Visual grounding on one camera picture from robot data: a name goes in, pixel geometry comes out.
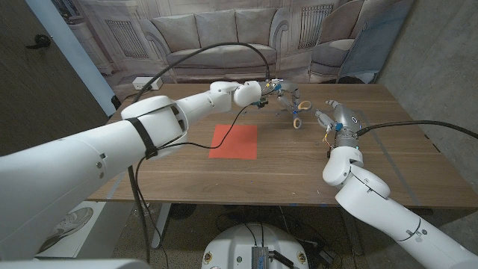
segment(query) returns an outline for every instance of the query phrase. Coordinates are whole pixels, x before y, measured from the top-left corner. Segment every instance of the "gray wall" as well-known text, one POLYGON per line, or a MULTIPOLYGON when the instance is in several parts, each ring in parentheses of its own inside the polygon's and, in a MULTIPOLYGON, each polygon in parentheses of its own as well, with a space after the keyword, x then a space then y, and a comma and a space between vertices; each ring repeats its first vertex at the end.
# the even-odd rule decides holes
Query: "gray wall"
MULTIPOLYGON (((414 120, 478 132, 478 1, 415 0, 378 83, 414 120)), ((478 140, 422 129, 478 193, 478 140)))

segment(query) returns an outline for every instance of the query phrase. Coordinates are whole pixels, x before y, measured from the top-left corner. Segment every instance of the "scissor handle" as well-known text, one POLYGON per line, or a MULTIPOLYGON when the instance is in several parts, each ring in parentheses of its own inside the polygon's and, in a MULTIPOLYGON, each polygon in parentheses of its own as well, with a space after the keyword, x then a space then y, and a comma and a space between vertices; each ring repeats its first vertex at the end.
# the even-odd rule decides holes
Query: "scissor handle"
POLYGON ((300 129, 300 127, 302 127, 302 120, 297 117, 294 119, 294 128, 300 129))
POLYGON ((312 103, 310 101, 302 101, 298 106, 297 109, 300 111, 308 111, 311 110, 312 103))

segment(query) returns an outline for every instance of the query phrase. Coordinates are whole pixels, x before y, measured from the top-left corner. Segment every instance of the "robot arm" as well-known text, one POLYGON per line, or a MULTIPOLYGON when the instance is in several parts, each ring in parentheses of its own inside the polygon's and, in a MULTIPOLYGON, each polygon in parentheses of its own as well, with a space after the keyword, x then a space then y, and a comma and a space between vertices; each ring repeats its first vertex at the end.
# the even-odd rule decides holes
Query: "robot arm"
POLYGON ((261 105, 263 106, 264 102, 267 103, 267 96, 277 95, 279 105, 292 113, 294 128, 300 129, 300 127, 302 127, 302 120, 299 117, 299 112, 310 110, 312 104, 309 101, 300 101, 299 85, 292 81, 273 79, 272 81, 266 82, 263 88, 262 96, 266 97, 262 99, 263 101, 261 100, 263 103, 259 102, 259 107, 261 107, 261 105), (292 102, 284 96, 285 93, 291 94, 292 102))
MULTIPOLYGON (((156 96, 128 106, 123 119, 0 158, 0 260, 31 259, 61 218, 104 183, 148 155, 139 121, 154 147, 187 141, 187 130, 212 113, 261 98, 256 81, 215 82, 173 101, 156 96)), ((180 146, 162 149, 162 158, 180 146)))
POLYGON ((316 112, 319 124, 337 131, 330 159, 323 170, 327 184, 339 188, 337 202, 351 215, 393 238, 426 268, 475 268, 478 257, 442 231, 388 197, 390 188, 363 168, 354 135, 360 128, 355 114, 336 101, 327 101, 335 122, 316 112))

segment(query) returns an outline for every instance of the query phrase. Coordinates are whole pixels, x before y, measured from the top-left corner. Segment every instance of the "black cable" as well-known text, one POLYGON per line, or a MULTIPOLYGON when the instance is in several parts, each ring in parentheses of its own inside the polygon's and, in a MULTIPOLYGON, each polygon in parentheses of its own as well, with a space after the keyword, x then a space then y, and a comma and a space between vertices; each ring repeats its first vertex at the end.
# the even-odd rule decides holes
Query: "black cable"
POLYGON ((253 236, 254 238, 254 247, 257 247, 257 241, 255 240, 255 235, 254 233, 252 232, 252 230, 247 226, 247 223, 244 224, 246 226, 246 228, 249 230, 249 232, 251 232, 251 235, 253 236))
POLYGON ((382 127, 391 127, 391 126, 417 125, 417 124, 444 126, 444 127, 455 129, 456 131, 460 131, 462 133, 465 133, 467 135, 470 135, 471 137, 475 137, 476 139, 478 139, 478 134, 476 132, 472 132, 470 130, 467 130, 467 129, 462 128, 460 126, 456 126, 456 125, 451 124, 451 123, 444 123, 444 122, 435 121, 435 120, 411 120, 411 121, 405 121, 405 122, 376 124, 374 126, 368 126, 368 127, 363 128, 362 130, 358 130, 356 132, 356 134, 357 134, 357 136, 361 136, 361 135, 366 134, 367 132, 369 132, 372 129, 382 128, 382 127))
POLYGON ((210 46, 207 46, 207 47, 204 47, 200 50, 197 50, 193 53, 190 53, 186 56, 184 56, 183 58, 177 60, 176 62, 170 64, 168 67, 164 68, 163 70, 161 70, 158 74, 156 74, 154 77, 152 77, 146 84, 144 84, 143 88, 141 88, 140 92, 137 93, 136 97, 134 98, 133 100, 133 103, 137 102, 137 100, 140 99, 141 95, 143 95, 144 92, 146 92, 146 88, 149 87, 156 79, 158 79, 159 77, 161 77, 162 75, 164 75, 164 73, 166 73, 167 71, 169 71, 171 68, 177 66, 178 64, 180 64, 182 61, 186 61, 187 59, 193 57, 194 55, 197 55, 201 52, 204 52, 205 50, 208 50, 208 49, 212 49, 212 48, 215 48, 215 47, 218 47, 218 46, 230 46, 230 45, 239 45, 239 46, 246 46, 250 49, 252 49, 255 53, 257 53, 259 56, 261 56, 262 60, 264 61, 265 65, 266 65, 266 81, 268 81, 270 79, 270 71, 269 71, 269 64, 267 63, 267 60, 266 58, 264 57, 264 55, 256 48, 254 48, 253 46, 251 46, 250 44, 248 43, 242 43, 242 42, 224 42, 224 43, 218 43, 218 44, 214 44, 214 45, 210 45, 210 46))
POLYGON ((338 243, 338 244, 341 246, 341 250, 342 250, 341 252, 344 251, 344 245, 342 245, 342 243, 341 243, 339 240, 337 240, 337 239, 335 239, 334 241, 332 241, 332 243, 331 243, 331 245, 330 245, 330 249, 331 249, 332 251, 335 251, 335 254, 338 256, 338 258, 341 259, 341 263, 337 266, 337 268, 342 268, 342 265, 343 265, 343 264, 342 264, 342 261, 343 261, 343 260, 342 260, 342 256, 341 256, 340 254, 338 254, 338 251, 337 251, 337 250, 333 250, 333 245, 334 245, 335 242, 338 243))
POLYGON ((182 143, 174 143, 174 144, 170 144, 170 145, 165 145, 165 146, 160 146, 158 147, 158 150, 160 149, 167 149, 171 146, 181 146, 181 145, 193 145, 193 146, 198 146, 198 147, 202 147, 203 149, 217 149, 218 147, 220 147, 221 145, 223 145, 223 142, 224 140, 226 139, 227 135, 229 135, 229 132, 232 130, 232 127, 234 126, 234 124, 236 123, 236 121, 238 120, 238 117, 240 116, 240 114, 242 113, 242 111, 244 111, 244 109, 246 109, 248 107, 248 105, 244 108, 242 108, 238 115, 236 116, 236 118, 234 119, 234 121, 232 122, 231 124, 231 128, 229 128, 229 130, 226 132, 226 135, 224 135, 223 139, 221 140, 221 143, 219 143, 219 145, 217 146, 203 146, 201 144, 198 144, 198 143, 193 143, 193 142, 182 142, 182 143))
POLYGON ((131 190, 133 191, 134 202, 136 203, 136 207, 138 210, 138 214, 140 215, 141 225, 143 226, 143 235, 144 235, 144 244, 146 246, 146 261, 151 261, 151 253, 149 252, 149 236, 148 236, 148 229, 146 226, 146 218, 144 217, 143 206, 141 205, 140 197, 138 194, 138 188, 136 182, 134 181, 134 171, 133 167, 128 167, 128 174, 129 174, 129 183, 131 184, 131 190))
POLYGON ((312 227, 311 225, 309 225, 309 224, 307 224, 307 223, 304 223, 303 221, 299 220, 297 217, 294 217, 294 216, 291 215, 291 214, 283 213, 283 212, 280 211, 280 210, 279 210, 279 213, 280 213, 281 216, 283 216, 283 217, 289 217, 289 218, 295 220, 296 223, 308 227, 310 230, 314 231, 314 233, 315 233, 316 235, 318 235, 318 236, 324 241, 324 243, 325 243, 327 246, 329 246, 329 242, 327 241, 327 239, 326 239, 322 234, 320 234, 320 233, 319 233, 314 227, 312 227))
MULTIPOLYGON (((269 80, 270 78, 270 71, 269 71, 269 64, 267 63, 267 60, 266 58, 262 55, 262 53, 254 48, 253 46, 247 44, 247 43, 240 43, 240 42, 225 42, 225 43, 218 43, 218 44, 214 44, 214 45, 210 45, 210 46, 207 46, 205 48, 202 48, 200 50, 197 50, 193 53, 190 53, 189 55, 186 55, 184 56, 183 58, 177 60, 175 63, 173 64, 170 64, 168 67, 164 68, 163 70, 161 70, 158 74, 156 74, 153 78, 151 78, 146 84, 144 84, 144 86, 141 88, 141 90, 136 94, 135 98, 133 99, 133 102, 132 104, 134 104, 135 102, 137 102, 141 96, 143 95, 143 93, 145 93, 147 90, 149 90, 151 88, 151 84, 156 80, 158 79, 159 77, 161 77, 165 72, 167 72, 168 70, 170 70, 171 68, 175 67, 176 65, 180 64, 182 61, 185 61, 187 60, 188 58, 191 58, 193 57, 194 55, 197 55, 201 52, 204 52, 205 50, 208 50, 208 49, 212 49, 212 48, 215 48, 215 47, 218 47, 218 46, 227 46, 227 45, 239 45, 239 46, 246 46, 250 49, 252 49, 254 52, 256 52, 257 54, 259 54, 259 56, 261 56, 262 60, 264 61, 265 65, 266 65, 266 80, 269 80)), ((234 125, 235 121, 238 119, 240 113, 245 109, 243 108, 239 114, 236 116, 234 122, 232 123, 231 125, 231 128, 228 130, 228 132, 226 133, 226 135, 224 136, 223 140, 221 141, 221 143, 216 146, 216 147, 210 147, 210 146, 203 146, 203 145, 199 145, 197 143, 191 143, 191 142, 187 142, 187 143, 177 143, 177 144, 173 144, 173 145, 168 145, 168 146, 162 146, 160 147, 159 149, 165 149, 167 147, 171 147, 171 146, 179 146, 179 145, 186 145, 186 144, 189 144, 189 145, 194 145, 194 146, 199 146, 199 147, 202 147, 202 148, 206 148, 206 149, 216 149, 218 148, 219 146, 221 146, 224 142, 224 140, 226 139, 226 136, 229 134, 229 132, 231 131, 232 129, 232 126, 234 125)), ((136 204, 136 206, 138 207, 138 211, 140 212, 140 220, 141 220, 141 224, 143 226, 143 234, 144 234, 144 238, 145 238, 145 244, 146 244, 146 260, 147 262, 149 263, 150 261, 150 253, 149 253, 149 243, 148 243, 148 231, 146 230, 147 226, 146 226, 146 218, 144 217, 144 211, 143 211, 143 208, 141 207, 141 200, 140 200, 140 195, 141 194, 141 191, 139 189, 139 186, 137 184, 135 184, 135 182, 137 181, 137 175, 135 176, 134 174, 134 171, 133 171, 133 167, 130 166, 128 167, 128 174, 129 174, 129 180, 130 180, 130 183, 131 183, 131 190, 133 191, 133 196, 134 196, 134 202, 136 204)))
MULTIPOLYGON (((141 193, 141 189, 140 189, 140 186, 138 185, 138 181, 137 181, 137 176, 138 176, 138 173, 139 173, 139 169, 140 169, 140 165, 141 163, 144 161, 144 159, 146 159, 146 157, 142 157, 140 159, 140 162, 137 164, 137 167, 136 167, 136 175, 134 176, 134 180, 135 180, 135 184, 136 184, 136 189, 137 189, 137 192, 139 193, 140 195, 140 199, 143 203, 143 206, 144 208, 146 208, 146 210, 148 211, 148 215, 149 215, 149 219, 151 220, 151 224, 153 227, 155 227, 155 230, 156 232, 158 233, 159 235, 159 241, 162 242, 163 241, 163 238, 161 236, 161 233, 159 232, 158 228, 156 227, 156 223, 155 221, 152 219, 152 213, 151 213, 151 210, 149 210, 149 207, 148 205, 146 204, 146 201, 143 197, 143 194, 141 193)), ((163 249, 163 252, 164 252, 164 256, 166 257, 166 267, 169 269, 170 267, 170 263, 168 261, 168 258, 167 258, 167 254, 166 254, 166 250, 164 249, 164 247, 161 245, 161 248, 163 249)))
MULTIPOLYGON (((149 86, 148 90, 145 90, 144 93, 149 92, 151 89, 152 89, 152 87, 149 86)), ((124 98, 124 100, 128 99, 129 97, 136 96, 138 93, 133 93, 133 94, 130 94, 130 95, 126 96, 126 97, 124 98)))
MULTIPOLYGON (((246 109, 248 106, 242 108, 238 115, 235 117, 234 121, 232 122, 231 124, 231 128, 229 128, 229 130, 226 132, 226 134, 224 135, 223 139, 221 140, 221 143, 217 146, 203 146, 203 145, 200 145, 200 144, 197 144, 197 143, 192 143, 192 142, 184 142, 184 143, 176 143, 176 144, 172 144, 172 145, 168 145, 166 144, 165 146, 161 146, 158 148, 158 150, 160 149, 166 149, 168 147, 171 147, 171 146, 179 146, 179 145, 194 145, 194 146, 199 146, 199 147, 202 147, 202 148, 205 148, 205 149, 217 149, 219 148, 224 140, 226 139, 227 135, 229 134, 229 132, 232 130, 232 127, 234 126, 234 124, 236 123, 236 121, 238 120, 238 117, 240 116, 240 114, 242 113, 242 111, 244 111, 244 109, 246 109)), ((146 208, 146 210, 148 211, 149 213, 149 218, 152 222, 152 225, 155 227, 156 229, 156 232, 158 233, 159 235, 159 239, 160 241, 162 241, 162 238, 161 238, 161 233, 159 232, 158 228, 156 227, 155 225, 155 222, 154 220, 152 219, 152 216, 151 216, 151 211, 149 210, 148 206, 146 205, 146 201, 144 200, 144 197, 143 197, 143 194, 141 193, 141 189, 138 185, 138 175, 139 175, 139 172, 140 172, 140 166, 141 164, 143 163, 143 161, 146 159, 146 157, 142 157, 140 159, 140 161, 138 162, 137 166, 136 166, 136 174, 134 174, 134 171, 133 171, 133 167, 129 167, 128 168, 128 173, 129 173, 129 179, 130 179, 130 183, 131 183, 131 190, 133 191, 133 195, 134 195, 134 201, 138 207, 138 205, 140 206, 140 216, 143 216, 143 217, 140 217, 141 219, 141 223, 143 225, 143 232, 145 233, 145 242, 146 242, 146 247, 147 247, 147 260, 148 260, 148 263, 149 263, 149 237, 148 237, 148 234, 147 234, 147 230, 146 230, 146 219, 144 217, 144 211, 143 211, 143 208, 141 207, 141 203, 144 205, 144 207, 146 208)), ((166 254, 166 250, 164 249, 163 247, 163 252, 164 252, 164 255, 166 257, 166 263, 167 263, 167 267, 169 268, 169 262, 168 262, 168 258, 167 258, 167 254, 166 254)))
POLYGON ((274 90, 271 90, 269 93, 265 93, 265 94, 261 94, 261 96, 266 96, 266 95, 269 95, 270 93, 273 93, 274 90))
POLYGON ((220 214, 219 216, 216 217, 216 228, 219 230, 219 232, 224 232, 225 230, 222 230, 221 228, 219 228, 219 223, 218 223, 218 220, 222 217, 222 216, 226 216, 227 213, 222 213, 220 214))
POLYGON ((262 221, 261 221, 261 230, 262 230, 262 247, 264 247, 264 226, 262 226, 262 221))

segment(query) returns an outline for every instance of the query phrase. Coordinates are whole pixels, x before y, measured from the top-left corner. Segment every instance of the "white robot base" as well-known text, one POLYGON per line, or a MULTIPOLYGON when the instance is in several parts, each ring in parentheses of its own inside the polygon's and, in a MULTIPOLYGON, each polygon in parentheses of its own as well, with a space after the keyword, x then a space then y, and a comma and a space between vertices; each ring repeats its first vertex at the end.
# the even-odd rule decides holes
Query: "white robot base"
POLYGON ((308 269, 308 262, 304 249, 292 235, 268 224, 248 223, 221 232, 208 244, 201 269, 212 268, 308 269))

